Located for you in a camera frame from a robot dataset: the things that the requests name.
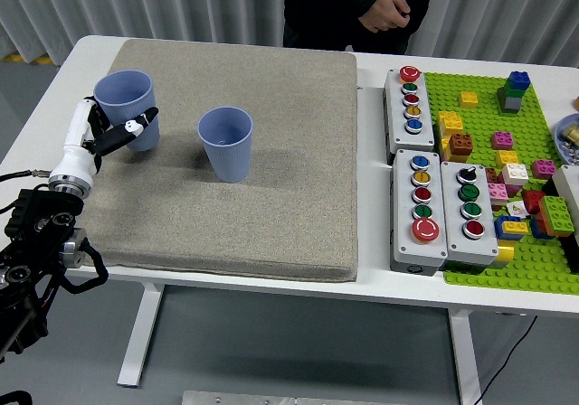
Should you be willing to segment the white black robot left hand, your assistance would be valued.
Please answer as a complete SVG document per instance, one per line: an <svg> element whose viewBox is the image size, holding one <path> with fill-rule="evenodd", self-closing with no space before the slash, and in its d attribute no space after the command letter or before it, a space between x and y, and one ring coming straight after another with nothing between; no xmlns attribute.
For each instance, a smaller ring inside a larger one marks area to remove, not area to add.
<svg viewBox="0 0 579 405"><path fill-rule="evenodd" d="M49 185L54 191L75 188L86 197L100 159L144 134L156 120L151 107L127 122L113 127L95 98L81 100L73 113L63 146L63 158L52 170Z"/></svg>

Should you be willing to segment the person's left hand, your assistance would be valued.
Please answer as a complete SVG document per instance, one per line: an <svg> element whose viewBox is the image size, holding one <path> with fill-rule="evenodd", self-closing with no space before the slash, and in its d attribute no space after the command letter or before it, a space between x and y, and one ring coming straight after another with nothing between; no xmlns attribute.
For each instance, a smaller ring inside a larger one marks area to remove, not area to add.
<svg viewBox="0 0 579 405"><path fill-rule="evenodd" d="M404 28L410 21L410 6L405 0L376 0L358 21L371 33Z"/></svg>

